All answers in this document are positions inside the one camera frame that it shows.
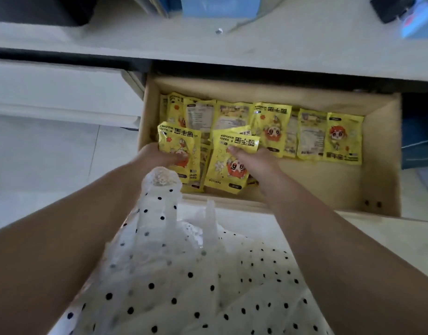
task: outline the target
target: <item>stack of packets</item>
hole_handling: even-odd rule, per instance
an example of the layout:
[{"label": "stack of packets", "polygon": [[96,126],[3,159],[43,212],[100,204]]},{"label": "stack of packets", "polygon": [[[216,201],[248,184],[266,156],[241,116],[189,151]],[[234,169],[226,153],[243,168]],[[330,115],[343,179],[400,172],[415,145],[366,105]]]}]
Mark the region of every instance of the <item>stack of packets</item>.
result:
[{"label": "stack of packets", "polygon": [[183,183],[182,192],[203,192],[207,186],[237,194],[257,185],[228,146],[255,153],[261,145],[276,157],[362,164],[361,116],[200,100],[175,92],[161,95],[159,116],[159,149],[188,156],[171,167]]}]

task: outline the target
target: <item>white desk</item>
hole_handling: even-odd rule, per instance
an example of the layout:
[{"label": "white desk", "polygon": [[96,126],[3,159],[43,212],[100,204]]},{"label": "white desk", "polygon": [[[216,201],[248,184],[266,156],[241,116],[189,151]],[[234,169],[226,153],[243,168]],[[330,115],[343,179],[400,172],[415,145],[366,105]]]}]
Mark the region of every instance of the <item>white desk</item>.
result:
[{"label": "white desk", "polygon": [[100,0],[81,39],[0,37],[0,47],[428,81],[428,40],[400,39],[400,24],[382,24],[369,0],[285,0],[254,23],[215,34],[235,23],[153,18],[132,0]]}]

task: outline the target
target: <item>person's left hand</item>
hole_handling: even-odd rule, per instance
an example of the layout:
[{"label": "person's left hand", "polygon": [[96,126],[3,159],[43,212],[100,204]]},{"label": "person's left hand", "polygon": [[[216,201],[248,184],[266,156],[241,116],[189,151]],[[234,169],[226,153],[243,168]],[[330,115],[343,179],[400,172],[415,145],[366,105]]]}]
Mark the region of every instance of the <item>person's left hand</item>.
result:
[{"label": "person's left hand", "polygon": [[183,161],[185,154],[165,153],[158,150],[158,143],[149,143],[141,148],[138,155],[130,162],[145,176],[155,167],[168,167]]}]

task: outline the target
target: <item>forearm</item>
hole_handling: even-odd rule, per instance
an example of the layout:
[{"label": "forearm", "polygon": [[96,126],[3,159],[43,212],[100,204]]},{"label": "forearm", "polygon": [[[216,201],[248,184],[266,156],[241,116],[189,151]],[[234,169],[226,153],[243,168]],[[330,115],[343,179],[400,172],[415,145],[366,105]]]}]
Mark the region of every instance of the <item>forearm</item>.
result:
[{"label": "forearm", "polygon": [[48,332],[134,207],[143,175],[122,166],[0,230],[0,333]]},{"label": "forearm", "polygon": [[428,333],[428,277],[283,173],[260,181],[336,334]]}]

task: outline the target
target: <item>tile grout line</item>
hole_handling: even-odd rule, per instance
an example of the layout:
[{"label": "tile grout line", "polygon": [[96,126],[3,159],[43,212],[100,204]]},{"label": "tile grout line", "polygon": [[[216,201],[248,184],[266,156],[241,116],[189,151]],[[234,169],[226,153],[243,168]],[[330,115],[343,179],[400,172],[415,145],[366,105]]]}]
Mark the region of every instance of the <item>tile grout line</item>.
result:
[{"label": "tile grout line", "polygon": [[88,177],[87,177],[87,183],[90,181],[90,174],[92,172],[93,167],[93,159],[95,158],[95,152],[96,152],[96,145],[98,143],[98,137],[99,137],[99,130],[101,129],[101,125],[98,126],[98,132],[96,133],[96,141],[95,141],[95,147],[93,148],[93,155],[92,160],[90,162],[90,170],[88,171]]}]

